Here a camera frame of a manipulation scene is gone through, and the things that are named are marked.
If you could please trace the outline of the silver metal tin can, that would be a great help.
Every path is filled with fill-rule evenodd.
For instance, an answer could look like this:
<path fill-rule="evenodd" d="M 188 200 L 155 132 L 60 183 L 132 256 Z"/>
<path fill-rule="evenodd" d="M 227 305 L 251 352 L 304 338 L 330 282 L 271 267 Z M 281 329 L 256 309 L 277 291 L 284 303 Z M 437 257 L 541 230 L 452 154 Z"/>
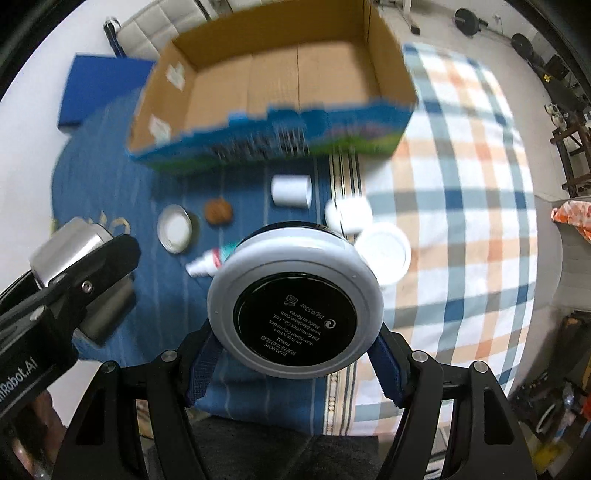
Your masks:
<path fill-rule="evenodd" d="M 113 235 L 100 224 L 89 223 L 80 217 L 69 220 L 30 257 L 30 268 L 37 285 L 46 288 L 65 273 L 80 276 L 90 266 L 85 258 L 112 239 Z M 128 274 L 100 295 L 95 295 L 86 307 L 77 335 L 95 346 L 104 346 L 135 302 L 133 278 Z"/>

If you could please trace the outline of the silver round tin lid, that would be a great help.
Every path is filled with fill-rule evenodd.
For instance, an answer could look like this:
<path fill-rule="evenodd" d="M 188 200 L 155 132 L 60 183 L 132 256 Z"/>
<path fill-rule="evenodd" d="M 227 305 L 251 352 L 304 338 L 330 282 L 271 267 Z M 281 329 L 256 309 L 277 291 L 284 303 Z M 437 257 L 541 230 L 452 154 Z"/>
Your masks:
<path fill-rule="evenodd" d="M 192 237 L 192 222 L 188 213 L 179 205 L 168 205 L 158 216 L 156 233 L 168 253 L 182 253 Z"/>

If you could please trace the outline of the white green squeeze bottle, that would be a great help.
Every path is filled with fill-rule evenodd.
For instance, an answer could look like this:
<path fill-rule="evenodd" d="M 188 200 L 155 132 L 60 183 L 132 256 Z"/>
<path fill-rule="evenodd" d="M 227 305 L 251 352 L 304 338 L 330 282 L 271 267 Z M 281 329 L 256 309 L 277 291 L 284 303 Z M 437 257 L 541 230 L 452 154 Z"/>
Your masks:
<path fill-rule="evenodd" d="M 238 243 L 229 243 L 207 250 L 195 260 L 187 263 L 185 270 L 193 278 L 213 277 L 236 247 L 238 247 Z"/>

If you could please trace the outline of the brown walnut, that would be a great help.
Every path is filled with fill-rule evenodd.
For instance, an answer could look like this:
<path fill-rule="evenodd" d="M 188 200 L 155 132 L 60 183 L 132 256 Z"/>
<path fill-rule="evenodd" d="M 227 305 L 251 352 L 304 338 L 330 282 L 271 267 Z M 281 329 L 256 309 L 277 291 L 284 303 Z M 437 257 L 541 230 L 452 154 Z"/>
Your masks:
<path fill-rule="evenodd" d="M 204 205 L 204 218 L 211 226 L 228 225 L 233 219 L 231 203 L 222 197 L 208 200 Z"/>

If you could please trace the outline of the white round cream jar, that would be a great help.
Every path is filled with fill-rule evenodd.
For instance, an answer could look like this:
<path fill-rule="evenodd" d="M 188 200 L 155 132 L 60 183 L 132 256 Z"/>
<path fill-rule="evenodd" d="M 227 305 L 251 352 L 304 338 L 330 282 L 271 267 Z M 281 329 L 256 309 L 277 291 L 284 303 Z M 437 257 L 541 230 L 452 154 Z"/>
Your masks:
<path fill-rule="evenodd" d="M 411 244 L 394 222 L 384 220 L 370 224 L 356 237 L 354 246 L 381 288 L 395 286 L 409 271 Z"/>

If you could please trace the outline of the round white black jar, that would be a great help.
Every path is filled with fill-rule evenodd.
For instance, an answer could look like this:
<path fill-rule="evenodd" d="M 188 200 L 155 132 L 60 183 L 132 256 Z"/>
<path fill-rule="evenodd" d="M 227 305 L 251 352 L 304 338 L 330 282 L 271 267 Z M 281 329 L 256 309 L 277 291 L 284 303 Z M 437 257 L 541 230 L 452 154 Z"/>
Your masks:
<path fill-rule="evenodd" d="M 280 222 L 253 232 L 215 273 L 207 316 L 240 363 L 286 379 L 324 377 L 377 339 L 379 283 L 353 244 L 321 225 Z"/>

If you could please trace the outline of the white earbud case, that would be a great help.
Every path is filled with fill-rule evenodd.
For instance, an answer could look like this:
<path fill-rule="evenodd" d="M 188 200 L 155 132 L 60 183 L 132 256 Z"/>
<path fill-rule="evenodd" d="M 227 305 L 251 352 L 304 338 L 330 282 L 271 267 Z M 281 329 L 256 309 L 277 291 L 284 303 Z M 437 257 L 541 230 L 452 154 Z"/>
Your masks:
<path fill-rule="evenodd" d="M 373 221 L 372 206 L 365 195 L 332 197 L 325 204 L 325 224 L 342 236 L 358 235 Z"/>

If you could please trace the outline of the white paper cup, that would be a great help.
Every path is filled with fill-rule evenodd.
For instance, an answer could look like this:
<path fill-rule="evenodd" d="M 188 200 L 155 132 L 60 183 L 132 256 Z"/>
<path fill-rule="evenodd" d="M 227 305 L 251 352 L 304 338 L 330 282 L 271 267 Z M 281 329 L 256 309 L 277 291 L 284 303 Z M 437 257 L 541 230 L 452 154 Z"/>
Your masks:
<path fill-rule="evenodd" d="M 278 207 L 311 207 L 312 183 L 308 175 L 274 175 L 270 188 L 271 199 Z"/>

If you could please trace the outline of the blue striped bed sheet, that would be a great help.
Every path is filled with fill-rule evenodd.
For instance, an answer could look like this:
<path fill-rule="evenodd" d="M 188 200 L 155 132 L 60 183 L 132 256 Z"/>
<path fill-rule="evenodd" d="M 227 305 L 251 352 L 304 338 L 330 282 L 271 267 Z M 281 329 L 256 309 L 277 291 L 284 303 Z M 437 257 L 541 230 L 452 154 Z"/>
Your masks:
<path fill-rule="evenodd" d="M 242 240 L 270 223 L 320 223 L 332 188 L 328 156 L 221 168 L 188 176 L 162 174 L 131 161 L 125 150 L 138 93 L 121 96 L 93 113 L 64 147 L 52 179 L 57 225 L 74 217 L 100 224 L 113 234 L 133 236 L 141 249 L 134 273 L 137 303 L 102 347 L 81 340 L 85 359 L 114 360 L 122 366 L 146 363 L 177 347 L 206 317 L 208 278 L 193 278 L 185 265 L 203 252 Z M 308 175 L 308 209 L 278 207 L 271 199 L 274 175 Z M 208 200 L 231 203 L 228 225 L 204 218 Z M 160 244 L 156 225 L 168 205 L 181 206 L 192 222 L 192 237 L 180 254 Z M 315 380 L 283 380 L 246 368 L 221 355 L 207 393 L 195 407 L 206 413 L 293 428 L 310 435 L 352 435 L 356 431 L 356 368 Z"/>

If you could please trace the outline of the blue foam cushion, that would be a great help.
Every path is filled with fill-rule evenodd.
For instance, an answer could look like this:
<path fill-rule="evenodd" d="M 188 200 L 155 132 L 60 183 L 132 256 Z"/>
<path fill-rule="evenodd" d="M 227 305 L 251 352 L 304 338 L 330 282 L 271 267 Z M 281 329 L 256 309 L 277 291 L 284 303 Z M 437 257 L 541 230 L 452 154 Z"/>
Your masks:
<path fill-rule="evenodd" d="M 63 91 L 57 128 L 76 128 L 95 110 L 142 87 L 154 65 L 143 59 L 76 55 Z"/>

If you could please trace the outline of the plaid checked blanket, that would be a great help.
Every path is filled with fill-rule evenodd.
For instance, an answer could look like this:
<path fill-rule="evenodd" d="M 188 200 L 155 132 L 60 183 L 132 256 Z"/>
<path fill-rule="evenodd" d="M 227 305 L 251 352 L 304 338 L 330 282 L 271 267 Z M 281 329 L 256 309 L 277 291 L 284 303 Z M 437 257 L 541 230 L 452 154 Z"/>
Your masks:
<path fill-rule="evenodd" d="M 538 231 L 532 177 L 493 72 L 465 55 L 407 44 L 417 108 L 394 156 L 362 159 L 378 220 L 412 248 L 384 289 L 384 321 L 438 361 L 489 365 L 509 391 L 534 309 Z"/>

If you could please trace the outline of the left white padded chair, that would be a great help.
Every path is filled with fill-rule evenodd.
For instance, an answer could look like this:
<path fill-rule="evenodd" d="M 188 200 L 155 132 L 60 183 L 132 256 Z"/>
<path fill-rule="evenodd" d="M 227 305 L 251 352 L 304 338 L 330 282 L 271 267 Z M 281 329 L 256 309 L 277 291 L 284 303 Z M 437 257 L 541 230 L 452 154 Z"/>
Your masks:
<path fill-rule="evenodd" d="M 153 1 L 115 27 L 116 45 L 126 57 L 157 61 L 174 38 L 215 19 L 224 1 Z"/>

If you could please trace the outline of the orange patterned cloth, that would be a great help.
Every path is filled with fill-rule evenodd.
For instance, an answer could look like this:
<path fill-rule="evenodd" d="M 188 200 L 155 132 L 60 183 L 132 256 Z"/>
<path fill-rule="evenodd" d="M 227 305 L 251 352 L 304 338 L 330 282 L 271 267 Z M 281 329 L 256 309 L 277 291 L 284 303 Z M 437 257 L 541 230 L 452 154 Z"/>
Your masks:
<path fill-rule="evenodd" d="M 551 219 L 556 223 L 574 227 L 588 243 L 591 243 L 591 203 L 589 201 L 568 200 L 552 209 Z"/>

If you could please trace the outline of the open cardboard box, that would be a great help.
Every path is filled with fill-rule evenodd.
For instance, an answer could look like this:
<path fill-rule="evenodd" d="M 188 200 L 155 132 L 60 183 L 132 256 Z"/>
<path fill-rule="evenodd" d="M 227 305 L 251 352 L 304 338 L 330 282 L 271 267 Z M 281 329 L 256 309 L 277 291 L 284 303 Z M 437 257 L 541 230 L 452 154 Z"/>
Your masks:
<path fill-rule="evenodd" d="M 417 94 L 370 1 L 276 1 L 171 40 L 126 149 L 157 171 L 397 149 Z"/>

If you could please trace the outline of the dark wooden chair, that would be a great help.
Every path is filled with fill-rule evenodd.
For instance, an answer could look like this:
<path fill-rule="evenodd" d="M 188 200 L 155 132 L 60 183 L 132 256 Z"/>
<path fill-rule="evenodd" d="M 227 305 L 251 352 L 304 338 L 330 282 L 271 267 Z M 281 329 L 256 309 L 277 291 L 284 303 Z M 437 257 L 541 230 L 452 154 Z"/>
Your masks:
<path fill-rule="evenodd" d="M 590 123 L 580 115 L 564 115 L 555 104 L 548 106 L 548 112 L 554 125 L 550 143 L 558 151 L 565 176 L 562 189 L 570 198 L 580 197 L 590 189 Z M 576 173 L 576 160 L 585 163 L 588 171 Z"/>

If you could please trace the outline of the small barbell on floor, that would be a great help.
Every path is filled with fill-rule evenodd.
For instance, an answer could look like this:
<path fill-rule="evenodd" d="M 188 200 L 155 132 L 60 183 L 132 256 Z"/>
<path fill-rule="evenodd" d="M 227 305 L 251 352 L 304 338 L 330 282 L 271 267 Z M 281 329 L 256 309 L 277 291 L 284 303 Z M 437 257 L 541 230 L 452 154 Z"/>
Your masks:
<path fill-rule="evenodd" d="M 473 11 L 467 8 L 459 8 L 455 11 L 453 17 L 456 28 L 466 37 L 472 38 L 476 34 L 486 31 L 497 36 L 510 40 L 512 48 L 517 54 L 532 65 L 543 66 L 543 59 L 535 52 L 530 39 L 522 33 L 515 33 L 510 38 L 504 34 L 504 30 L 494 30 L 489 23 L 478 17 Z"/>

